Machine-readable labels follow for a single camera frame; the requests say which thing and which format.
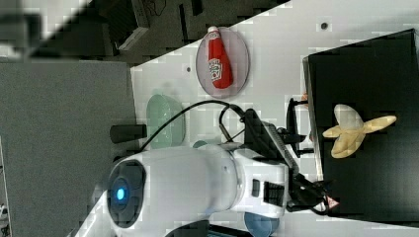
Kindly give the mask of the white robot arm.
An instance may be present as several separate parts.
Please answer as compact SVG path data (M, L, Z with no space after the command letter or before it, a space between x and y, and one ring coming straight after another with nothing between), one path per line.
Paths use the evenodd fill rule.
M117 162L67 237L206 237L216 213L279 219L327 202L273 124L252 109L240 117L242 143L153 149Z

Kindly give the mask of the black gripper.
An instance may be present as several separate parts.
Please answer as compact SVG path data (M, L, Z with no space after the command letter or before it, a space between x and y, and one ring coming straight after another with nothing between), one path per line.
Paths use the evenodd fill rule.
M269 122L262 121L253 109L244 113L245 124L244 144L261 155L257 161L270 165L284 165L288 168L285 190L279 185L268 182L264 186L263 199L270 204L278 204L280 196L286 196L285 208L289 212L311 210L318 215L326 215L331 205L322 182L311 182L299 172L299 166L287 149L286 132Z

